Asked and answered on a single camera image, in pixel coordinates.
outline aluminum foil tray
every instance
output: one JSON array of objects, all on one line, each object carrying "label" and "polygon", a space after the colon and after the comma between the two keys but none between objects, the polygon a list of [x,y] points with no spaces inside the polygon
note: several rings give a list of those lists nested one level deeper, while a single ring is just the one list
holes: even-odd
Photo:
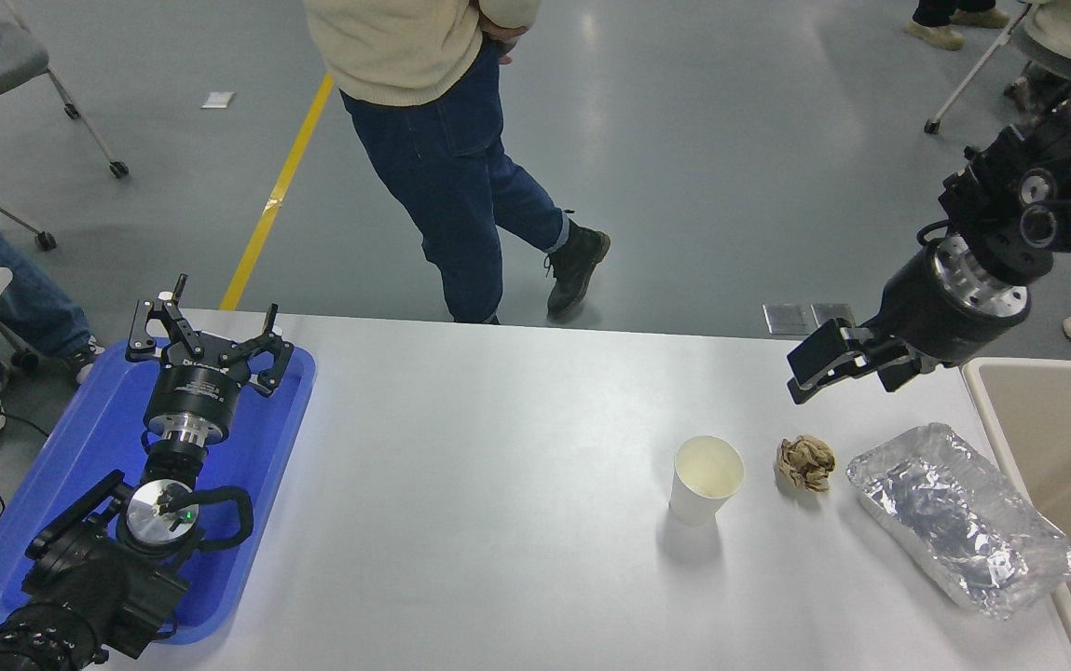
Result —
[{"label": "aluminum foil tray", "polygon": [[845,469],[859,502],[959,606],[1007,620],[1071,579],[1071,543],[944,424]]}]

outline hand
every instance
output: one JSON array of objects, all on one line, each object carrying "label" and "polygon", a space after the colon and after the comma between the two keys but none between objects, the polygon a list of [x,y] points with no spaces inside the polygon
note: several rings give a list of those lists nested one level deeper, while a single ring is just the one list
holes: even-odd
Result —
[{"label": "hand", "polygon": [[510,56],[510,51],[514,50],[514,47],[518,46],[518,39],[507,40],[504,42],[498,42],[498,63],[502,65],[509,65],[514,62],[513,57]]},{"label": "hand", "polygon": [[[472,5],[477,5],[477,1],[472,1]],[[489,20],[484,13],[480,12],[478,9],[478,20],[477,26],[480,27],[481,32],[483,32],[486,37],[498,43],[498,62],[502,65],[508,65],[514,62],[513,57],[510,57],[510,51],[514,50],[514,47],[518,46],[518,37],[527,32],[526,26],[519,27],[501,27]]]}]

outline black boot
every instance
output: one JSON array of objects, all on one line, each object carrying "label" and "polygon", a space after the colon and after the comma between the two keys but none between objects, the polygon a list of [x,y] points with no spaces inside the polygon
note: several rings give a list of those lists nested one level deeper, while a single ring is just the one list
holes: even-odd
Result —
[{"label": "black boot", "polygon": [[552,270],[556,286],[547,298],[547,317],[560,319],[580,303],[589,290],[593,269],[608,251],[608,234],[569,220],[569,241],[547,256],[543,268]]}]

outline paper cup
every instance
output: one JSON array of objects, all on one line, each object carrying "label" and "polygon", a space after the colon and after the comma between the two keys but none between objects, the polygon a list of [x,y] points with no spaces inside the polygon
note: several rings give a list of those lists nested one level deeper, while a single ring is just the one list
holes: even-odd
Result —
[{"label": "paper cup", "polygon": [[743,485],[746,467],[735,447],[721,438],[689,438],[676,453],[673,514],[689,527],[713,519],[728,498]]}]

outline gray floor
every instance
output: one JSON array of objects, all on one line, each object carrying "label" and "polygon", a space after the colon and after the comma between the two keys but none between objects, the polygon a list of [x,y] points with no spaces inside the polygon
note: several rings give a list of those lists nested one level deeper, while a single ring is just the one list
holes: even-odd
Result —
[{"label": "gray floor", "polygon": [[[964,165],[961,150],[1015,119],[1000,90],[1024,65],[1013,47],[1000,50],[927,136],[923,121],[995,33],[965,29],[964,50],[931,49],[902,33],[910,9],[545,3],[502,71],[506,142],[614,247],[582,315],[549,324],[543,257],[506,241],[502,322],[768,336],[763,302],[875,314],[917,230],[944,218],[937,196]],[[180,272],[191,275],[184,305],[214,308],[323,74],[301,3],[46,0],[24,12],[132,176],[112,179],[47,81],[14,90],[0,97],[0,197],[59,247],[39,251],[0,217],[6,237],[82,303],[106,341]],[[210,90],[236,90],[231,109],[199,109]],[[448,320],[419,243],[334,97],[241,309],[275,301],[291,314]],[[1029,321],[985,355],[1071,360],[1060,335],[1071,258],[1032,293]],[[10,399],[50,426],[70,395],[46,365]],[[11,464],[37,441],[19,425],[6,438],[1,468],[15,479],[24,467]]]}]

